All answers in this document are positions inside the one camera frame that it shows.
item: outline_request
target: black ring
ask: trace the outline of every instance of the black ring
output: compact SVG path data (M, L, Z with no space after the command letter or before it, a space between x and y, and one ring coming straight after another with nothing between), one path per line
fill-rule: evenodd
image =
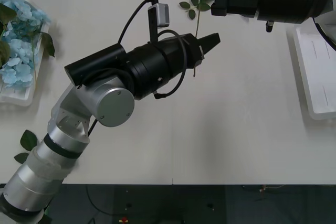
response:
M10 216L14 215L17 217L33 217L38 215L40 211L30 212L30 211L23 211L12 206L5 198L3 194L0 196L0 209L5 210L5 214L8 213Z
M44 143L53 151L56 152L57 154L66 157L66 158L71 158L71 159L77 159L79 158L79 156L82 154L81 153L77 153L77 152L71 152L68 151L64 148L62 148L61 146L59 146L58 144L56 144L49 136L49 134L47 134L44 139L43 139Z

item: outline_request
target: robotic arm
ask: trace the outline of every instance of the robotic arm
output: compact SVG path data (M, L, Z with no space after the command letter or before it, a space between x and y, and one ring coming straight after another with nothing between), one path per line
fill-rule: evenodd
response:
M151 42L126 53L121 39L145 3L152 3L148 10ZM134 100L151 93L157 99L170 96L181 85L187 68L201 64L204 55L220 42L218 34L197 39L171 30L158 33L158 27L168 25L168 6L145 0L119 43L65 67L72 83L51 111L47 135L5 186L1 212L19 223L37 223L89 144L91 116L96 118L93 126L97 121L107 127L121 125L132 115ZM175 37L158 41L166 33ZM180 73L175 89L157 93Z

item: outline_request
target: black cable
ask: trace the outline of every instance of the black cable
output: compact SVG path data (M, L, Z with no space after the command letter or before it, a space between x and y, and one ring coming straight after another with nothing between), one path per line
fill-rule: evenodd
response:
M136 14L140 11L140 9L146 4L150 2L150 0L144 0L134 11L134 13L132 14L132 16L130 17L130 19L127 21L123 31L121 32L121 35L119 37L118 43L121 44L122 38L124 37L127 28L130 26L132 20L134 19L134 17L136 16Z
M173 88L173 90L170 91L170 92L168 92L167 94L159 94L159 93L155 93L155 94L154 94L154 97L155 97L156 99L166 98L166 97L169 97L170 95L172 95L173 93L175 93L176 90L178 90L178 88L181 86L181 84L182 84L182 82L183 82L183 79L184 79L184 76L185 76L185 73L186 73L186 71L187 71L187 52L186 52L186 50L185 50L185 46L184 46L184 44L183 44L183 40L182 40L182 38L180 37L180 35L179 35L177 32L175 32L175 31L173 31L173 30L169 30L169 29L160 32L160 33L158 34L158 36L160 37L160 36L163 35L163 34L173 34L173 35L175 35L176 38L178 39L178 41L179 41L179 43L180 43L180 45L181 45L181 47L182 47L182 51L183 51L183 70L182 70L182 74L181 74L181 77L180 77L180 79L179 79L179 82L177 83L177 85L175 86L175 88Z
M88 136L91 135L91 132L93 131L93 128L95 128L95 125L96 125L97 123L98 123L98 120L95 119L94 122L93 122L93 124L91 125L89 131L88 131Z
M99 209L99 208L96 207L95 204L92 202L92 199L91 199L90 194L89 194L89 188L88 188L88 185L85 185L85 189L86 189L86 194L87 194L87 196L88 196L88 199L89 199L91 205L92 205L97 211L101 212L102 214L108 215L108 216L119 216L119 217L125 217L125 216L127 216L127 214L110 214L110 213L108 213L108 212L105 212L105 211Z
M96 223L96 217L99 213L100 213L99 211L96 212L95 215L89 220L87 224L91 224L91 222Z
M315 18L313 18L313 21L314 21L317 31L319 31L323 39L329 44L329 46L331 46L332 49L336 51L336 45L334 44L334 42L328 37L328 35L325 34L321 26L315 22Z

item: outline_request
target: cable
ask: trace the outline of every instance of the cable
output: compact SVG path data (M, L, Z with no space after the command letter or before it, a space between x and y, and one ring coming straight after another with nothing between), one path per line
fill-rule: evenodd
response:
M132 14L132 16L130 17L130 19L127 21L120 37L119 37L119 40L118 40L118 43L121 44L121 41L122 41L122 38L124 37L125 33L126 33L126 30L127 28L130 26L132 20L134 19L134 17L136 16L136 14L140 11L140 9L146 4L150 2L150 0L144 0L134 11L134 13Z
M91 125L89 131L88 131L88 136L91 135L91 133L92 133L92 131L93 131L93 129L95 128L95 125L96 125L97 123L98 123L98 120L95 119L94 122L93 122L93 124Z
M286 186L286 185L282 185L282 186L266 186L266 185L264 185L263 190L265 190L265 189L279 189L279 188L284 187L284 186Z
M314 24L316 26L316 29L319 31L320 35L323 37L323 39L331 46L332 49L336 51L336 45L334 42L328 37L328 35L325 34L321 26L315 22L315 18L313 18Z
M180 45L182 47L182 51L183 51L183 70L182 70L182 74L181 74L181 77L179 79L179 82L177 83L177 85L175 86L175 88L173 88L173 90L170 91L167 94L154 93L155 99L166 98L166 97L169 97L170 95L172 95L173 93L175 93L176 90L178 90L178 88L181 86L181 84L183 82L183 79L184 79L184 76L185 76L185 73L186 73L186 70L187 70L187 52L185 50L185 46L183 44L183 41L182 41L182 38L180 37L180 35L177 32L173 31L173 30L167 29L167 30L164 30L164 31L160 32L158 34L158 36L160 37L163 34L173 34L178 39L178 41L179 41L179 43L180 43Z
M87 196L88 196L88 199L89 199L91 205L94 207L95 210L101 212L102 214L108 215L108 216L120 216L120 217L125 217L125 216L127 216L127 214L110 214L110 213L108 213L108 212L105 212L105 211L99 209L99 208L96 207L95 204L92 202L92 199L91 199L90 194L89 194L89 188L88 188L88 185L85 185L85 189L86 189L86 194L87 194Z

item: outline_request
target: green leaf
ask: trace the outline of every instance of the green leaf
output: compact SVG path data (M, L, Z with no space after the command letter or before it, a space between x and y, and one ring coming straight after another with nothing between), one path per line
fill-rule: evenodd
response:
M44 46L47 49L49 55L55 57L53 38L48 33L41 32L41 34L42 34L42 42L44 43Z
M183 9L189 9L190 8L190 4L188 2L180 2L180 6Z
M27 151L31 151L37 145L37 137L36 135L26 130L20 140L21 146Z
M191 3L193 4L193 6L197 6L198 5L198 0L191 0Z
M196 17L196 13L194 10L189 10L188 16L191 20L193 20Z
M207 10L210 10L211 7L206 4L206 3L200 3L198 6L197 6L197 9L200 10L201 12L205 12Z
M212 1L213 0L199 0L200 3L206 3L206 4L208 4L208 3L212 2Z
M29 155L29 153L25 153L25 152L23 152L23 153L17 154L17 155L14 157L14 159L15 159L16 161L18 161L20 164L23 164L23 163L26 161L28 155Z
M53 219L51 219L49 216L47 215L43 215L42 219L39 221L38 224L51 224Z
M11 53L9 44L7 42L0 41L0 67L8 62L10 56Z
M16 12L13 9L0 3L0 22L7 25L8 22L16 17Z

